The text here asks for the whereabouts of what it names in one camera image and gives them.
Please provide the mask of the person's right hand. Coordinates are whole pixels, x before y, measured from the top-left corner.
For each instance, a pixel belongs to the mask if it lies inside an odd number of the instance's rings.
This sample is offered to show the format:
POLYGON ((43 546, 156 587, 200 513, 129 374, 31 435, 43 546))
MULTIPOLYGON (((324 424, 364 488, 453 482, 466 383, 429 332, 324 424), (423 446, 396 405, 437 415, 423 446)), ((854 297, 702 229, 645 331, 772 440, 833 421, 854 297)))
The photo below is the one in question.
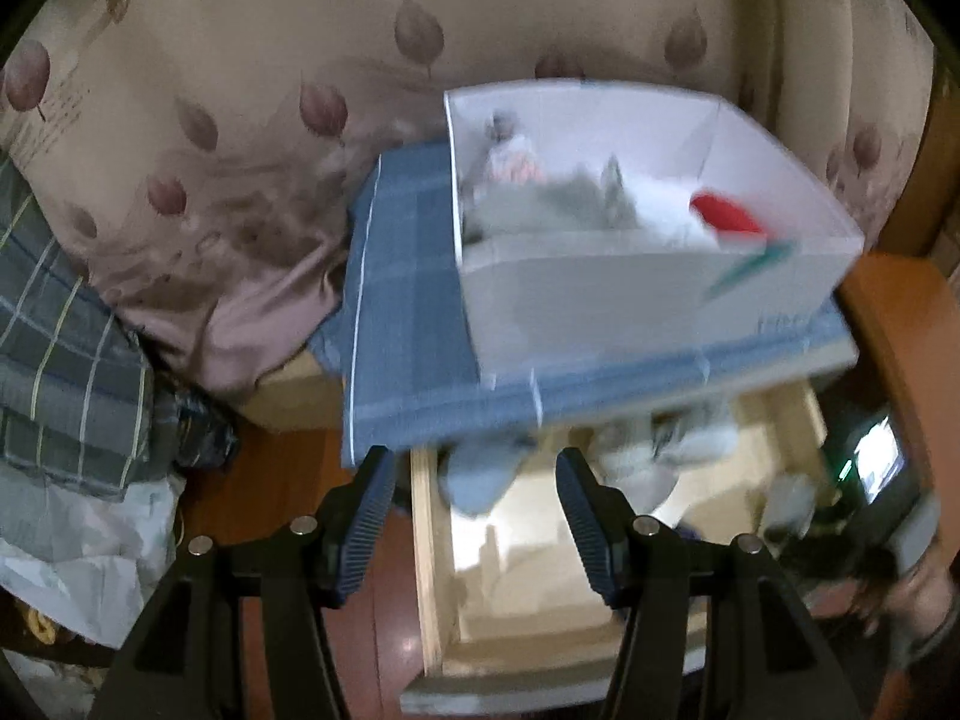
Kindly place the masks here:
POLYGON ((851 610, 872 635, 880 619, 892 626, 893 663, 907 667, 946 642, 958 624, 958 587, 939 541, 889 585, 862 583, 851 610))

